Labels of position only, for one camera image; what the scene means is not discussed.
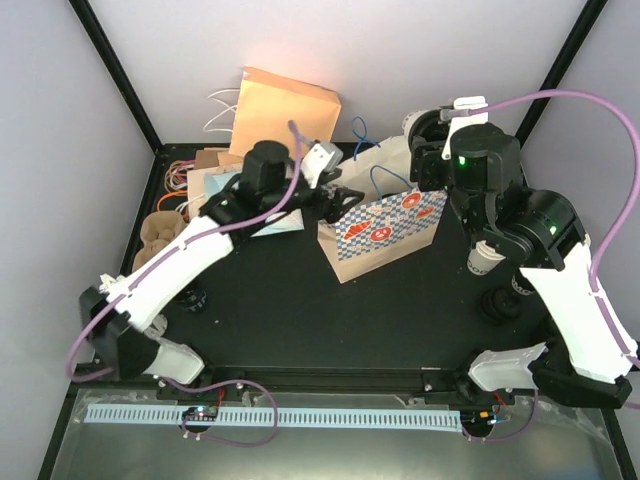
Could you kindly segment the blue checkered paper bag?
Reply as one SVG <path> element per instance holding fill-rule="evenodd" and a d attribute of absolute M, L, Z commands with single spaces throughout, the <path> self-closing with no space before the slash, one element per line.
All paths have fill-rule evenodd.
<path fill-rule="evenodd" d="M 341 283 L 429 246 L 447 201 L 445 191 L 422 192 L 409 179 L 404 136 L 369 138 L 364 120 L 352 120 L 354 154 L 326 190 L 347 187 L 364 199 L 333 224 L 318 223 L 317 240 Z"/>

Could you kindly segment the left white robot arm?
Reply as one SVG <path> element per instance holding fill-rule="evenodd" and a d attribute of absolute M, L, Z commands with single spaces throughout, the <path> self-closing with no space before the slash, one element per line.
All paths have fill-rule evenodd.
<path fill-rule="evenodd" d="M 252 235 L 289 213 L 313 209 L 328 223 L 341 219 L 364 197 L 360 191 L 324 189 L 339 177 L 341 152 L 329 142 L 308 141 L 288 123 L 294 147 L 257 142 L 242 169 L 200 208 L 198 215 L 147 263 L 127 277 L 80 298 L 84 328 L 69 351 L 65 373 L 76 383 L 106 375 L 141 375 L 177 383 L 193 399 L 207 397 L 215 376 L 191 347 L 149 328 L 166 305 L 204 270 Z"/>

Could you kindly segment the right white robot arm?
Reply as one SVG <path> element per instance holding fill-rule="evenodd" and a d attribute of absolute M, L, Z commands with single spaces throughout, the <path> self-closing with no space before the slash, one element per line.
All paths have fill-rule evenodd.
<path fill-rule="evenodd" d="M 530 187 L 518 139 L 489 121 L 482 96 L 408 114 L 402 125 L 411 180 L 443 190 L 469 245 L 478 276 L 504 261 L 516 270 L 506 288 L 482 298 L 486 315 L 507 321 L 518 298 L 538 295 L 552 332 L 530 347 L 486 350 L 454 379 L 457 396 L 476 403 L 490 391 L 526 389 L 578 408 L 629 406 L 628 379 L 639 345 L 619 321 L 599 280 L 601 250 L 563 195 Z"/>

